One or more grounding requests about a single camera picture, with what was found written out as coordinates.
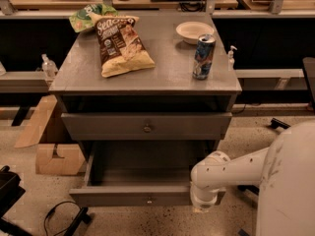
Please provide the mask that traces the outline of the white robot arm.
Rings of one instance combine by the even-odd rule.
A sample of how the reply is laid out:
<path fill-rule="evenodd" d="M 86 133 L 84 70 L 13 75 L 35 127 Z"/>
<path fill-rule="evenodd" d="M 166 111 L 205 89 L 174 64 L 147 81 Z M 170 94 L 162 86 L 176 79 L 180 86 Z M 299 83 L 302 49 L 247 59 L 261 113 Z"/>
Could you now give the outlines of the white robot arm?
<path fill-rule="evenodd" d="M 315 236 L 315 121 L 235 159 L 211 153 L 191 170 L 190 199 L 208 209 L 223 188 L 239 185 L 259 188 L 256 236 Z"/>

